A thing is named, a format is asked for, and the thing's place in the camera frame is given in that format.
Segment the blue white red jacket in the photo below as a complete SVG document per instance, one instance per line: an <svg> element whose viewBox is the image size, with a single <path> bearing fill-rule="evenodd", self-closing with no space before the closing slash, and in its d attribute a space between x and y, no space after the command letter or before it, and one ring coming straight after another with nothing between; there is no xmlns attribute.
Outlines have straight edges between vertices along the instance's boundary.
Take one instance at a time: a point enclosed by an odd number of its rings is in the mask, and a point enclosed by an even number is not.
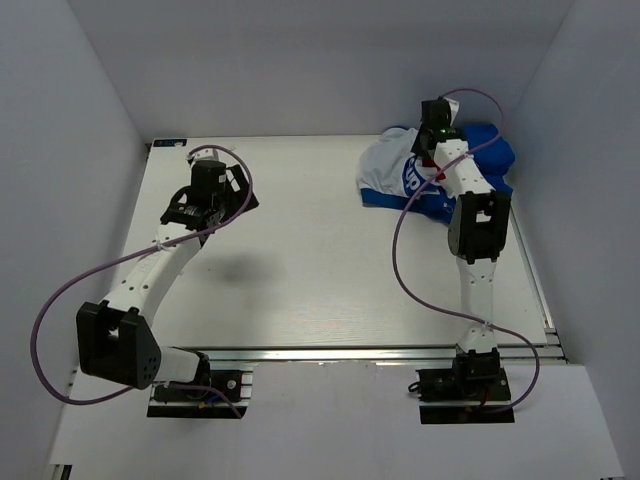
<svg viewBox="0 0 640 480"><path fill-rule="evenodd" d="M435 172L432 167L424 167L411 152L417 134L414 128L389 128L360 156L357 187L365 206L402 210L415 191ZM500 139L480 150L474 158L479 171L495 190L512 191L504 177L516 156L506 140ZM410 210L433 221L449 224L455 204L456 199L435 181L423 190Z"/></svg>

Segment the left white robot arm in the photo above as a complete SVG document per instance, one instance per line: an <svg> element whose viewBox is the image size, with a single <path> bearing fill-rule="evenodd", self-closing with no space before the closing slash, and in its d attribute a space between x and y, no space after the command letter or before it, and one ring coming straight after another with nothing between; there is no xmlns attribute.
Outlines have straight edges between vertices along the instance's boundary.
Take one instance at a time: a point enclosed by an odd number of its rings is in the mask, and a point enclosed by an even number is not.
<svg viewBox="0 0 640 480"><path fill-rule="evenodd" d="M81 371L144 390L176 383L188 398L211 387L207 357L198 351L160 346L154 317L184 267L209 237L258 205L241 164L220 161L206 147L187 156L191 178L170 199L150 250L99 303L84 303L76 315Z"/></svg>

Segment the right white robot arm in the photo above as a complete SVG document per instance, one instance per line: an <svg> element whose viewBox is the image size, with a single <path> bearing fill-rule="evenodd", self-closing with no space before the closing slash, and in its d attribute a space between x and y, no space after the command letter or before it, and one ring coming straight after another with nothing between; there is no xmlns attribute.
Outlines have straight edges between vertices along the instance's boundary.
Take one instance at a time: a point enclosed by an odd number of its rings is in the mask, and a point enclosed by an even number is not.
<svg viewBox="0 0 640 480"><path fill-rule="evenodd" d="M412 388L428 403L471 402L483 406L501 380L495 334L493 280L506 244L511 197L481 174L464 132L453 126L459 104L445 97L421 103L421 120L412 152L455 199L448 227L449 250L460 275L462 312L480 319L456 345L452 366L422 370Z"/></svg>

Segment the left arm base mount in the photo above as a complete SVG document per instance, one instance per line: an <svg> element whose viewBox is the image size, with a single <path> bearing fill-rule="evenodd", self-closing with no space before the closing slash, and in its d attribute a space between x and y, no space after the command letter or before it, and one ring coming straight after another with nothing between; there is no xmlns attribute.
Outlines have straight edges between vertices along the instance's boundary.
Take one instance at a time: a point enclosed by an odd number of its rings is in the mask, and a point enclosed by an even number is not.
<svg viewBox="0 0 640 480"><path fill-rule="evenodd" d="M252 396L255 364L212 363L205 385L209 390L182 390L154 385L147 406L148 418L231 419L246 413Z"/></svg>

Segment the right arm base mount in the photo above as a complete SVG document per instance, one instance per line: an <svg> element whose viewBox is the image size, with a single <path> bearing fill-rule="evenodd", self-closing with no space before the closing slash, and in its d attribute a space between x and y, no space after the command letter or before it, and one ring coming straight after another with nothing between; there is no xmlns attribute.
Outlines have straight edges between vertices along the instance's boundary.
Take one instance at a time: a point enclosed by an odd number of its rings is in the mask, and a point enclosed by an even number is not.
<svg viewBox="0 0 640 480"><path fill-rule="evenodd" d="M513 424L511 391L503 368L496 380L459 386L451 369L417 370L408 394L418 399L422 425Z"/></svg>

